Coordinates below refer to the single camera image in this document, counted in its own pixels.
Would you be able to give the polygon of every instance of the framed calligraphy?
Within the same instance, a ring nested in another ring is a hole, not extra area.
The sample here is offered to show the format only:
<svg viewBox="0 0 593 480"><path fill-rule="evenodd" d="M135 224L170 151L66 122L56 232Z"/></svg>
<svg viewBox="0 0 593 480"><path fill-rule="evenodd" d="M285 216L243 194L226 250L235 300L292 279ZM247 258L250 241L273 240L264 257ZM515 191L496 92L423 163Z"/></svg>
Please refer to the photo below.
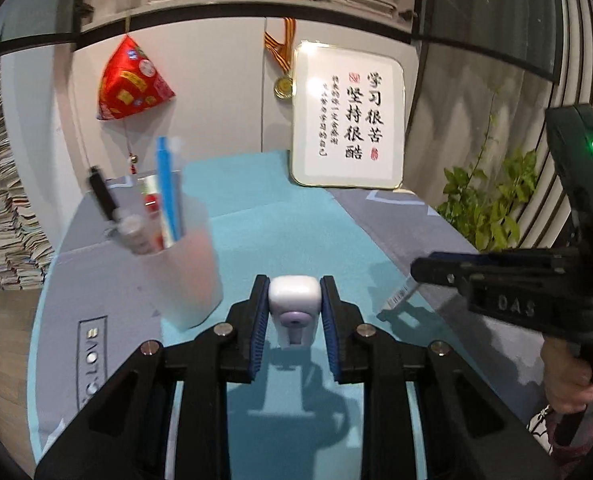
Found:
<svg viewBox="0 0 593 480"><path fill-rule="evenodd" d="M302 186L394 189L405 85L394 59L304 41L294 53L291 172Z"/></svg>

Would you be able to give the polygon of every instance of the medal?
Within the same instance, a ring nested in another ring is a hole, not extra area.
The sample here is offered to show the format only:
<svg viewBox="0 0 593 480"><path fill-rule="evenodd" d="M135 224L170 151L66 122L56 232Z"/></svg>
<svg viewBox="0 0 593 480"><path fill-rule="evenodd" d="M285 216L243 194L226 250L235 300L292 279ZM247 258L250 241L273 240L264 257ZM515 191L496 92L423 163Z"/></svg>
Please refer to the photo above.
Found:
<svg viewBox="0 0 593 480"><path fill-rule="evenodd" d="M278 99L292 99L292 79L285 75L276 80L274 94Z"/></svg>
<svg viewBox="0 0 593 480"><path fill-rule="evenodd" d="M267 32L265 33L265 46L283 69L284 75L279 77L274 84L274 94L277 99L292 99L292 78L290 69L292 64L292 44L297 31L297 21L294 18L283 18L286 29L286 42L279 43Z"/></svg>

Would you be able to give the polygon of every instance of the human hand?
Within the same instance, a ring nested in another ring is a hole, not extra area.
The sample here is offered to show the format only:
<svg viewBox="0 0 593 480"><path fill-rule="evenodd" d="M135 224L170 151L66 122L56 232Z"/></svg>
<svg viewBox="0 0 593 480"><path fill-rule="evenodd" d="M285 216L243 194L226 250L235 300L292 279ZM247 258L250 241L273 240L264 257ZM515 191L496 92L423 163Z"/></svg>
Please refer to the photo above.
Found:
<svg viewBox="0 0 593 480"><path fill-rule="evenodd" d="M566 341L551 337L545 338L541 358L545 396L552 409L562 415L582 412L593 401L590 364L573 357Z"/></svg>

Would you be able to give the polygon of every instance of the desk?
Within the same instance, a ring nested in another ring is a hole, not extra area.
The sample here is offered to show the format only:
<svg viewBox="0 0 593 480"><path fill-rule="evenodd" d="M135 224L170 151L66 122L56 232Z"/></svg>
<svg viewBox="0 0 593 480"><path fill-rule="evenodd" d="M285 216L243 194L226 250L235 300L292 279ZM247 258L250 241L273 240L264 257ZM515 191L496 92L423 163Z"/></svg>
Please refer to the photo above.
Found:
<svg viewBox="0 0 593 480"><path fill-rule="evenodd" d="M114 186L122 205L140 204L131 180ZM92 374L102 382L143 340L176 344L224 320L257 274L333 275L341 298L357 304L366 322L413 344L446 340L517 415L533 415L540 336L470 314L454 292L434 286L422 286L399 317L377 319L416 256L474 251L418 197L297 186L285 152L194 162L184 168L182 190L208 207L223 302L201 326L176 331L159 316L156 293L142 286L135 257L103 240L104 223L86 195L52 264L32 333L28 419L36 459L85 402L87 330L100 331ZM309 351L284 352L269 323L256 381L228 390L233 478L356 479L362 417L363 388L334 383L321 328Z"/></svg>

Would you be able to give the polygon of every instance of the blue pen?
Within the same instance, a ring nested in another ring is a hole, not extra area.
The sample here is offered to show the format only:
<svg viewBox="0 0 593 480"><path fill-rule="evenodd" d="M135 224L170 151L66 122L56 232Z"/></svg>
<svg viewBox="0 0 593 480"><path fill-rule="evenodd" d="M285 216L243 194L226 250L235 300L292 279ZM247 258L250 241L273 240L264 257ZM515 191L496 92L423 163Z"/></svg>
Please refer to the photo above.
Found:
<svg viewBox="0 0 593 480"><path fill-rule="evenodd" d="M172 161L167 147L167 138L158 137L156 140L156 161L159 173L159 186L163 198L163 211L168 219L172 238L179 240L179 225L177 223L177 201L172 182Z"/></svg>

